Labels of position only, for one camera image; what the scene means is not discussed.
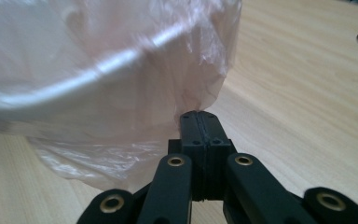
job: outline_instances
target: wood grain surface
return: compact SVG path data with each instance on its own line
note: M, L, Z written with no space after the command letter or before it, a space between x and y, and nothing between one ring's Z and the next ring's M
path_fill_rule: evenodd
M208 111L297 195L324 186L358 203L357 35L356 5L243 1L236 61ZM0 134L0 223L76 223L99 192ZM221 206L194 203L192 223L224 223Z

